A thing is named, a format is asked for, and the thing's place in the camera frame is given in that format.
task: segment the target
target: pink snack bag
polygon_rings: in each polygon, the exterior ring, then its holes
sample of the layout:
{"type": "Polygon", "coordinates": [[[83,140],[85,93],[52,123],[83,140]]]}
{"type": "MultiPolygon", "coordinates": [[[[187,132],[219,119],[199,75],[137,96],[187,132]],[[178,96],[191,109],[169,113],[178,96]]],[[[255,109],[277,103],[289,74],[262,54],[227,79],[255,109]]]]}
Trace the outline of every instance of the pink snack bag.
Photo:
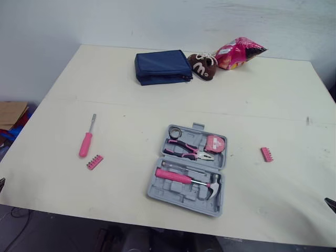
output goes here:
{"type": "Polygon", "coordinates": [[[216,53],[220,68],[231,70],[253,59],[267,49],[252,40],[239,37],[222,46],[216,53]]]}

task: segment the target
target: pink screwdriver handle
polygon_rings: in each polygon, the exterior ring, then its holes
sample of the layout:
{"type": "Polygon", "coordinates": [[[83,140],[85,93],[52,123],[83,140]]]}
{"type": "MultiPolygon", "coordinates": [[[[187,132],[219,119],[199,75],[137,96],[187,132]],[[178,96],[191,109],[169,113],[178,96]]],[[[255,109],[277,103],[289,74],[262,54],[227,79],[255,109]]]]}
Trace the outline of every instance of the pink screwdriver handle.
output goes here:
{"type": "Polygon", "coordinates": [[[186,175],[181,175],[175,172],[164,171],[162,169],[156,169],[155,176],[164,178],[167,180],[181,182],[183,184],[191,184],[191,177],[186,175]]]}
{"type": "Polygon", "coordinates": [[[92,134],[90,132],[85,133],[85,138],[83,139],[82,146],[80,147],[79,150],[79,155],[84,158],[87,156],[90,148],[90,143],[91,143],[91,138],[92,134]]]}

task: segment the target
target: hammer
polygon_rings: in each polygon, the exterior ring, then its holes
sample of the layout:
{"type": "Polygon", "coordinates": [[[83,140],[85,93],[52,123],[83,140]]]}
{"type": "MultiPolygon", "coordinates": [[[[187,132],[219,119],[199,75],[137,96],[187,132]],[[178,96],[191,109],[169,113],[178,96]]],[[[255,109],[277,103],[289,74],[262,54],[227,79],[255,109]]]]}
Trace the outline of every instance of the hammer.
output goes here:
{"type": "Polygon", "coordinates": [[[191,177],[188,177],[186,175],[178,174],[178,173],[175,173],[175,172],[165,171],[165,170],[160,169],[160,168],[156,169],[155,176],[160,177],[162,179],[164,178],[164,179],[167,179],[167,180],[181,182],[183,184],[195,183],[195,184],[199,184],[199,185],[205,185],[206,187],[208,187],[209,189],[212,190],[212,193],[211,193],[210,197],[208,198],[208,200],[210,200],[212,197],[214,197],[217,194],[218,189],[219,189],[218,174],[214,174],[214,176],[213,176],[214,182],[212,184],[203,183],[201,181],[193,180],[191,177]]]}

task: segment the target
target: white wall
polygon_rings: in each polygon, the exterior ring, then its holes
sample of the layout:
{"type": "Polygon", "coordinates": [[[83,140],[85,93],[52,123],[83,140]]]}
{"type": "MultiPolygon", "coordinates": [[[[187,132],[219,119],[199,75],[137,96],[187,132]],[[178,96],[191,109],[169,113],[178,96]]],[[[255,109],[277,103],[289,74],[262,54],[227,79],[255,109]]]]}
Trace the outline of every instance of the white wall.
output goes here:
{"type": "Polygon", "coordinates": [[[239,36],[331,87],[335,14],[334,0],[0,0],[0,100],[38,103],[79,44],[211,52],[239,36]]]}

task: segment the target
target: navy blue case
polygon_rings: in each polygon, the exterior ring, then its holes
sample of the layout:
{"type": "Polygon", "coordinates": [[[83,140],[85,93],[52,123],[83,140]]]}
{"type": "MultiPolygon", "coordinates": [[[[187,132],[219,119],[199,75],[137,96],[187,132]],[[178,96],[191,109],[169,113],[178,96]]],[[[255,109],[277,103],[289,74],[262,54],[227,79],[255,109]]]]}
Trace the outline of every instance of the navy blue case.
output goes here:
{"type": "Polygon", "coordinates": [[[141,85],[177,83],[193,78],[191,66],[181,50],[135,56],[136,78],[141,85]]]}

